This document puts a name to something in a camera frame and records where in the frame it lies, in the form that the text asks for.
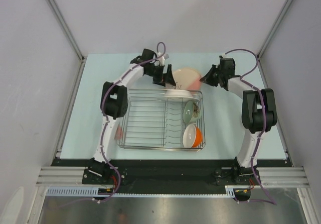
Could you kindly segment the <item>cream and pink plate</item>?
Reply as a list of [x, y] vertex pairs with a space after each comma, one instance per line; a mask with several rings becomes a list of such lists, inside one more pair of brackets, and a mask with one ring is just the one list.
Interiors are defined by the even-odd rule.
[[201, 74], [199, 71], [185, 67], [173, 72], [176, 82], [175, 89], [181, 90], [200, 90], [202, 83], [200, 82]]

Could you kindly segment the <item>white deep plate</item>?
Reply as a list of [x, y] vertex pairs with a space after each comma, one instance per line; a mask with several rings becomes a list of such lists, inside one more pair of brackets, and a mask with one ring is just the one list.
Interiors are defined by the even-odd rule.
[[193, 97], [190, 91], [177, 89], [167, 90], [166, 93], [163, 96], [158, 97], [157, 100], [168, 102], [199, 101], [197, 98]]

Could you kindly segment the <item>green ceramic bowl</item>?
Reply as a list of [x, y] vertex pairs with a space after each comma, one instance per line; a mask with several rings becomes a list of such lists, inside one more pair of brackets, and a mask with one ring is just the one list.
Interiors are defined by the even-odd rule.
[[188, 101], [183, 111], [183, 121], [185, 124], [196, 123], [201, 118], [201, 109], [193, 101]]

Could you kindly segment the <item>orange and white bowl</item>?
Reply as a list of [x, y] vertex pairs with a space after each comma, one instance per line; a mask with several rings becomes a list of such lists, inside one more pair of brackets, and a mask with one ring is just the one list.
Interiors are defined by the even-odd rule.
[[196, 148], [202, 140], [203, 135], [200, 129], [194, 124], [189, 124], [183, 134], [183, 146], [185, 148]]

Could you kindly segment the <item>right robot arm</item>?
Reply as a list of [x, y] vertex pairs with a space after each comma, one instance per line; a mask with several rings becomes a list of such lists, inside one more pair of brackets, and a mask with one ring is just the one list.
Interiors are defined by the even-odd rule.
[[220, 56], [218, 65], [212, 65], [200, 82], [220, 86], [242, 100], [241, 122], [245, 129], [244, 139], [233, 166], [223, 178], [236, 184], [247, 184], [258, 176], [257, 154], [264, 135], [277, 124], [274, 91], [259, 89], [235, 74], [235, 60]]

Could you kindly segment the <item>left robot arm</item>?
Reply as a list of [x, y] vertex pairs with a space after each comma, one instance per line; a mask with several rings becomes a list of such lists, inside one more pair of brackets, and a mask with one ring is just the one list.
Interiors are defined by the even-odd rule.
[[172, 74], [172, 66], [168, 65], [164, 72], [165, 60], [168, 55], [165, 51], [154, 52], [144, 49], [142, 54], [132, 59], [129, 68], [114, 82], [105, 82], [102, 89], [100, 109], [103, 115], [102, 131], [99, 144], [94, 157], [90, 159], [88, 171], [93, 174], [95, 180], [104, 184], [110, 180], [111, 170], [117, 171], [110, 163], [108, 152], [121, 118], [128, 109], [128, 90], [144, 75], [152, 77], [152, 82], [165, 86], [175, 86]]

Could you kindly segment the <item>pink plastic cup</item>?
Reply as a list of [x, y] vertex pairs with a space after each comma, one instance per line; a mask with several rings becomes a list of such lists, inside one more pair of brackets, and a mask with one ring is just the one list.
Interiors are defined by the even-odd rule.
[[115, 132], [115, 140], [121, 140], [123, 137], [123, 129], [120, 125], [118, 125], [116, 132]]

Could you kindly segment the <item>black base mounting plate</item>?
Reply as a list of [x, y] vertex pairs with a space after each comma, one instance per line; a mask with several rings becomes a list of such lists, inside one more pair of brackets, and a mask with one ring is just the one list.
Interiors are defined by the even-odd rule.
[[144, 190], [183, 191], [192, 193], [209, 193], [218, 186], [245, 186], [251, 189], [258, 186], [258, 176], [247, 184], [229, 182], [226, 171], [233, 166], [234, 160], [112, 160], [109, 177], [98, 177], [88, 171], [90, 159], [63, 160], [55, 159], [53, 167], [84, 167], [82, 184], [99, 185], [111, 192], [122, 193]]

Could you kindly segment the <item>aluminium frame rail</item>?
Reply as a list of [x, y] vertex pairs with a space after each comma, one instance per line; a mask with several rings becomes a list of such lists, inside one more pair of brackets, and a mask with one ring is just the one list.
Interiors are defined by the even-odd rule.
[[[261, 183], [268, 188], [307, 188], [309, 182], [302, 167], [259, 167]], [[81, 185], [84, 167], [42, 167], [37, 185]]]

